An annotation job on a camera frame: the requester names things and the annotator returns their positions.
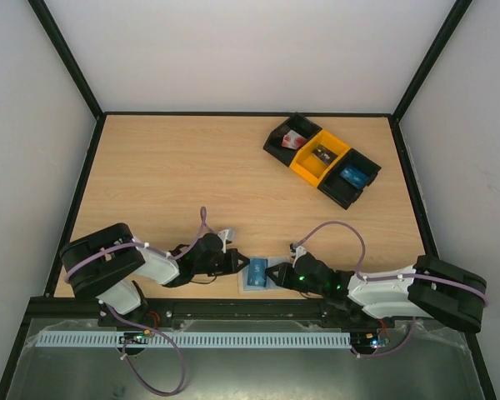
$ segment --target wooden table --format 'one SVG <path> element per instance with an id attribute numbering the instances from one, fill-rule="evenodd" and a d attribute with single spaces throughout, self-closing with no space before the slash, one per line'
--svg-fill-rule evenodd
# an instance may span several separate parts
<path id="1" fill-rule="evenodd" d="M 268 134 L 285 119 L 108 116 L 72 240 L 124 222 L 141 240 L 169 250 L 193 238 L 203 205 L 213 229 L 236 229 L 233 246 L 247 257 L 288 255 L 289 243 L 335 219 L 363 235 L 364 271 L 415 263 L 423 245 L 388 120 L 310 118 L 382 167 L 374 183 L 343 210 L 263 150 Z M 361 252 L 353 233 L 339 226 L 325 227 L 305 247 L 343 270 L 353 269 Z M 63 275 L 55 296 L 72 297 Z M 300 298 L 284 289 L 243 294 L 239 275 L 178 288 L 132 278 L 147 298 Z"/>

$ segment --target table surface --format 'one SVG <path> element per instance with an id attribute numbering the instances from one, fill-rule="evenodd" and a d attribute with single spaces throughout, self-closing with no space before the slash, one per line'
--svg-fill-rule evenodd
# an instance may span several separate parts
<path id="1" fill-rule="evenodd" d="M 156 248 L 189 243 L 207 207 L 215 230 L 235 228 L 232 245 L 247 257 L 288 255 L 318 224 L 339 220 L 364 237 L 363 270 L 381 272 L 424 254 L 397 150 L 384 117 L 311 117 L 382 167 L 373 184 L 344 210 L 263 151 L 285 117 L 107 117 L 72 239 L 114 223 Z M 304 245 L 329 267 L 352 270 L 361 246 L 344 227 L 325 227 Z M 56 297 L 73 297 L 63 281 Z M 242 292 L 241 274 L 210 285 L 166 288 L 135 277 L 147 298 L 300 298 L 285 289 Z M 198 276 L 206 282 L 209 277 Z"/>

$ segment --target white wall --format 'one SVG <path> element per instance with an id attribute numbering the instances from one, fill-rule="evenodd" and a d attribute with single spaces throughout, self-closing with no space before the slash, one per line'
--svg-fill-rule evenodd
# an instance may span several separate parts
<path id="1" fill-rule="evenodd" d="M 47 0 L 106 111 L 391 113 L 454 0 Z"/>
<path id="2" fill-rule="evenodd" d="M 0 0 L 0 378 L 43 294 L 93 126 L 28 2 Z"/>
<path id="3" fill-rule="evenodd" d="M 487 279 L 479 340 L 500 398 L 500 0 L 472 3 L 402 130 L 442 258 Z"/>

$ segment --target blue object in bin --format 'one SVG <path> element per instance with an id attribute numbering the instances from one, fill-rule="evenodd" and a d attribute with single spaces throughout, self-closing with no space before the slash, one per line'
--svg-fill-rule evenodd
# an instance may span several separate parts
<path id="1" fill-rule="evenodd" d="M 341 171 L 341 176 L 358 189 L 363 189 L 368 181 L 367 175 L 351 165 Z"/>
<path id="2" fill-rule="evenodd" d="M 267 269 L 268 260 L 266 258 L 250 258 L 250 265 L 248 266 L 248 286 L 259 286 L 265 288 L 267 286 Z"/>

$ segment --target black metal frame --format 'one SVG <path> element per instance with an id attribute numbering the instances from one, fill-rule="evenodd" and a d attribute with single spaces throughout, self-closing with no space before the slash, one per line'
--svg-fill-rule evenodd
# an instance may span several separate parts
<path id="1" fill-rule="evenodd" d="M 98 143 L 102 134 L 103 125 L 107 115 L 180 115 L 180 116 L 289 116 L 290 112 L 103 112 L 96 98 L 93 95 L 87 80 L 83 76 L 78 64 L 76 63 L 70 48 L 65 42 L 63 35 L 60 33 L 58 25 L 53 19 L 44 0 L 28 0 L 36 13 L 37 18 L 41 22 L 43 28 L 47 32 L 48 37 L 52 41 L 67 70 L 71 74 L 73 81 L 77 84 L 77 88 L 82 94 L 85 102 L 92 111 L 92 114 L 97 119 L 97 124 L 94 129 L 91 144 L 87 151 L 85 163 L 83 164 L 80 179 L 78 181 L 72 204 L 65 222 L 65 227 L 59 242 L 59 248 L 70 240 L 74 223 L 78 216 L 78 210 L 87 186 L 89 173 L 93 165 L 96 155 Z M 402 172 L 406 181 L 407 190 L 411 198 L 412 208 L 417 219 L 417 225 L 422 238 L 422 244 L 426 254 L 438 255 L 433 235 L 429 226 L 428 218 L 424 209 L 423 200 L 420 195 L 416 178 L 413 173 L 411 161 L 408 156 L 408 151 L 405 146 L 403 135 L 400 130 L 400 120 L 407 111 L 413 101 L 418 90 L 422 86 L 424 80 L 431 71 L 433 65 L 437 61 L 439 55 L 443 51 L 452 33 L 463 18 L 463 15 L 468 9 L 472 0 L 457 0 L 450 13 L 448 14 L 439 33 L 435 37 L 432 46 L 429 48 L 425 58 L 422 60 L 420 67 L 415 73 L 411 83 L 407 87 L 402 100 L 398 104 L 393 115 L 389 113 L 340 113 L 340 112 L 304 112 L 304 115 L 309 117 L 360 117 L 360 118 L 387 118 L 392 131 L 398 158 L 402 166 Z M 28 327 L 33 318 L 98 318 L 98 304 L 92 302 L 79 302 L 75 299 L 55 298 L 55 292 L 61 263 L 59 261 L 58 252 L 52 263 L 50 275 L 45 287 L 45 297 L 33 297 L 27 306 L 24 319 L 19 328 L 15 343 L 13 344 L 10 357 L 7 361 L 2 381 L 0 382 L 0 399 L 6 398 L 9 386 L 13 379 L 15 367 L 18 357 L 23 348 Z M 326 326 L 327 310 L 324 303 L 320 300 L 194 300 L 194 299 L 151 299 L 150 303 L 157 304 L 157 307 L 164 310 L 166 308 L 172 313 L 172 320 L 177 321 L 178 313 L 199 314 L 200 318 L 225 318 L 225 319 L 240 319 L 241 314 L 252 314 L 255 318 L 272 318 L 272 319 L 289 319 L 305 322 L 320 322 Z M 348 330 L 355 332 L 355 328 L 345 327 Z M 472 352 L 472 358 L 477 370 L 482 390 L 487 400 L 496 399 L 493 390 L 493 385 L 488 375 L 488 370 L 483 361 L 483 356 L 478 344 L 476 335 L 467 334 L 467 343 Z"/>

